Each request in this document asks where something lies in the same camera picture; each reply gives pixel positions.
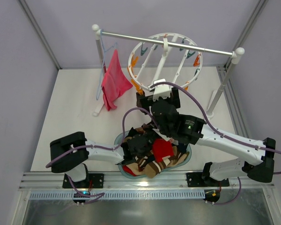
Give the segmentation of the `red sock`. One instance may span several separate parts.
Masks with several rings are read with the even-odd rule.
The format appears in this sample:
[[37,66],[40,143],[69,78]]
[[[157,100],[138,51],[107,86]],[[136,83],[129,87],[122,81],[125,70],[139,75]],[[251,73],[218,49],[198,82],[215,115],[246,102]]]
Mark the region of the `red sock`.
[[170,142],[164,139],[156,139],[152,145],[152,152],[156,162],[170,158],[174,155],[173,148]]

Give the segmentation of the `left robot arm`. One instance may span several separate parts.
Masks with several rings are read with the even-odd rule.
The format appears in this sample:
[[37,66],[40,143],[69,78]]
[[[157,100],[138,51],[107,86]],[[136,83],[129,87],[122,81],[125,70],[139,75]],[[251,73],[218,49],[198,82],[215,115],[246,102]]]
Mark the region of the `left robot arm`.
[[76,132],[50,143],[51,161],[46,168],[51,168],[52,173],[65,174],[63,188],[69,188],[70,182],[76,188],[87,188],[92,178],[85,161],[104,161],[115,165],[135,163],[151,151],[155,139],[153,132],[131,131],[122,135],[119,144],[107,145],[87,140],[84,132]]

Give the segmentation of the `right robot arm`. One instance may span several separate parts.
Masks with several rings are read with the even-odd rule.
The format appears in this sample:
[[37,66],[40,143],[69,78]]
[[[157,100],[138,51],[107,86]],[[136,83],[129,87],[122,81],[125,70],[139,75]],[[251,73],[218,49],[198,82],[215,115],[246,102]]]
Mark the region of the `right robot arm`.
[[257,182],[272,182],[273,150],[276,147],[274,139],[248,139],[211,127],[201,118],[180,114],[177,111],[180,99],[176,88],[172,88],[166,98],[137,93],[136,105],[151,112],[155,120],[153,127],[162,137],[173,138],[183,144],[215,148],[236,156],[234,160],[205,163],[202,179],[206,184],[245,175]]

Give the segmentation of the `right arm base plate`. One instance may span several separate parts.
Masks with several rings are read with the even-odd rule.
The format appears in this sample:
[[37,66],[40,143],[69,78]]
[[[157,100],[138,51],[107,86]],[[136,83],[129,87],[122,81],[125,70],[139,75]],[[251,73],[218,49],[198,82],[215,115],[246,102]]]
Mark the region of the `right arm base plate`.
[[186,173],[186,182],[189,188],[199,187],[229,187],[230,183],[228,179],[216,181],[210,178],[204,180],[202,178],[202,172],[188,172]]

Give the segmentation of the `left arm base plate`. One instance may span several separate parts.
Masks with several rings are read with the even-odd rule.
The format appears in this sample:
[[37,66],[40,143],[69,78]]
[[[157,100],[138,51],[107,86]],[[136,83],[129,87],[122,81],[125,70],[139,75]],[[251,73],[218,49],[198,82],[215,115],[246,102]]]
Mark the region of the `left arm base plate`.
[[[104,186],[104,174],[103,173],[89,173],[85,180],[74,182],[72,181],[76,188],[103,188]],[[68,176],[65,174],[63,178],[62,188],[70,189],[72,188]]]

